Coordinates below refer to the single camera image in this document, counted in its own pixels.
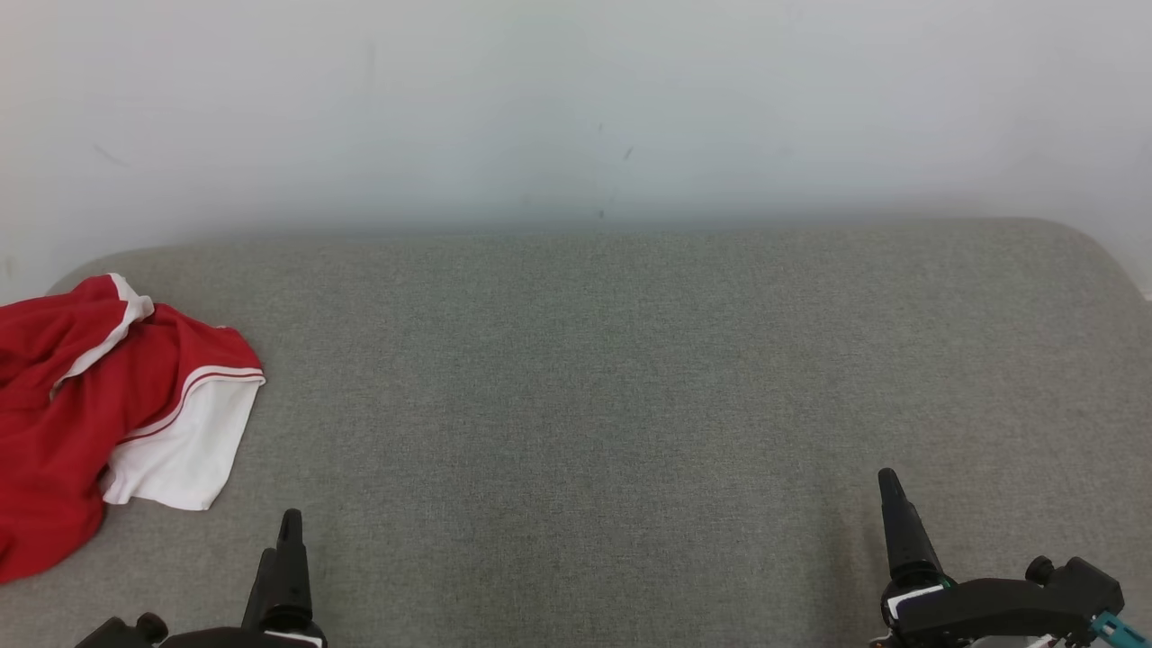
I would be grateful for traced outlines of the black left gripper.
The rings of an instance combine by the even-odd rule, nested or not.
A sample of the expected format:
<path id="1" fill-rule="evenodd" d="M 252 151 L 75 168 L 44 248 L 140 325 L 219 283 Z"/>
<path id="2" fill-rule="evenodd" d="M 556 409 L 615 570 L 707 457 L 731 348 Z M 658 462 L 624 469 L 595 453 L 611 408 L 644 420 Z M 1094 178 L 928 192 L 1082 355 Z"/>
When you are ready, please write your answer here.
<path id="1" fill-rule="evenodd" d="M 313 619 L 313 608 L 300 508 L 285 511 L 275 547 L 266 548 L 260 556 L 241 627 L 170 634 L 167 624 L 157 615 L 141 615 L 132 625 L 112 616 L 84 636 L 78 647 L 326 647 L 328 640 L 320 632 L 259 630 L 268 572 L 270 627 L 308 627 Z"/>

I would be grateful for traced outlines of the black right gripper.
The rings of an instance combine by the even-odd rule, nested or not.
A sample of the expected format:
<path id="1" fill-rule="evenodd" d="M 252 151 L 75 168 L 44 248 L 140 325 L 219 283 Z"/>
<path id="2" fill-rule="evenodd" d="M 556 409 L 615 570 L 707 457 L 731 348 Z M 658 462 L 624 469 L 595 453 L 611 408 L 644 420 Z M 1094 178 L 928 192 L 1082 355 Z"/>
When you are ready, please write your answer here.
<path id="1" fill-rule="evenodd" d="M 1046 556 L 1024 579 L 946 577 L 896 470 L 877 472 L 890 583 L 881 598 L 887 627 L 873 647 L 975 647 L 1022 639 L 1028 647 L 1127 645 L 1126 606 L 1116 579 L 1079 557 L 1056 566 Z"/>

